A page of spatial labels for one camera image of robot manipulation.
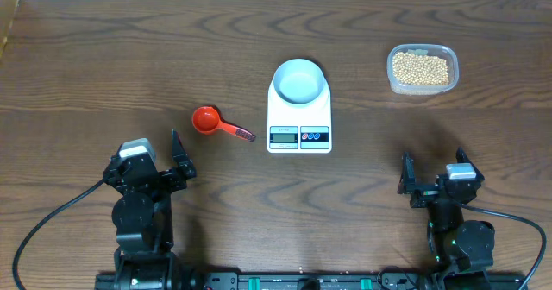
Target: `white digital scale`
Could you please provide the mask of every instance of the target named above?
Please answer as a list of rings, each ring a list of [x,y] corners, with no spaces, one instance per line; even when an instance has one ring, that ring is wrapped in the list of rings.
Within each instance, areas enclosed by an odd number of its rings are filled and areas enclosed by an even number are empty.
[[[267,150],[329,153],[331,102],[328,82],[313,62],[289,60],[268,87]]]

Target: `wooden table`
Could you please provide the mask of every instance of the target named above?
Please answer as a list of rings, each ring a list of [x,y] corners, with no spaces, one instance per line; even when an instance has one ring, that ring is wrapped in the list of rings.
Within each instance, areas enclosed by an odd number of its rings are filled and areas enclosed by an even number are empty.
[[[386,57],[401,43],[452,47],[447,94],[394,94]],[[285,60],[323,65],[332,89],[328,155],[266,151],[267,87]],[[147,137],[159,170],[171,130],[198,177],[174,193],[175,253],[243,271],[428,268],[427,212],[397,195],[408,150],[427,180],[459,146],[486,176],[473,205],[552,234],[550,0],[22,0],[0,64],[0,289],[13,254],[50,211],[94,184],[126,141]],[[258,135],[201,136],[193,110],[216,104]],[[29,289],[91,289],[113,269],[102,186],[48,223],[20,262]],[[495,226],[494,270],[527,273],[531,227]],[[545,257],[532,289],[549,288]]]

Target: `green tape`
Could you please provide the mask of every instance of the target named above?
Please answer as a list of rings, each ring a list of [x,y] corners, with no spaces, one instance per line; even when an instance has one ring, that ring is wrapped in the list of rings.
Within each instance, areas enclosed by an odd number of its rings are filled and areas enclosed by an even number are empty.
[[[249,290],[260,290],[260,278],[249,278]]]
[[[361,290],[372,290],[372,280],[361,279]]]

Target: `scoop handle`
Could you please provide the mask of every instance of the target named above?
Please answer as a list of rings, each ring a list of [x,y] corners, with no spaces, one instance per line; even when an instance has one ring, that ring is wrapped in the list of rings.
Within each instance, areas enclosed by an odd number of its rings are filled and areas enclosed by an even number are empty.
[[[253,133],[251,133],[248,130],[237,127],[235,125],[230,125],[230,124],[225,123],[225,122],[220,122],[218,124],[218,128],[226,131],[227,133],[229,133],[231,135],[234,135],[234,136],[236,136],[238,138],[241,138],[243,140],[247,140],[249,142],[255,141],[255,138],[257,137],[255,135],[253,135]]]

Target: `plastic container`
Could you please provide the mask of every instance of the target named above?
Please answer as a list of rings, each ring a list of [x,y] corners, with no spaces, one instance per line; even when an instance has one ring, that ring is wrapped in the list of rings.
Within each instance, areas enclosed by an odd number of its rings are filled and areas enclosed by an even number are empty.
[[[448,84],[447,85],[409,85],[400,82],[395,75],[393,75],[393,56],[396,53],[407,53],[409,50],[416,51],[420,49],[422,51],[413,52],[415,54],[424,54],[428,56],[437,56],[447,61],[448,68]],[[434,44],[403,44],[395,47],[387,57],[387,76],[391,84],[392,91],[403,95],[435,95],[441,92],[450,91],[458,84],[458,78],[460,77],[460,69],[458,68],[458,58],[456,58],[455,52],[443,45]]]

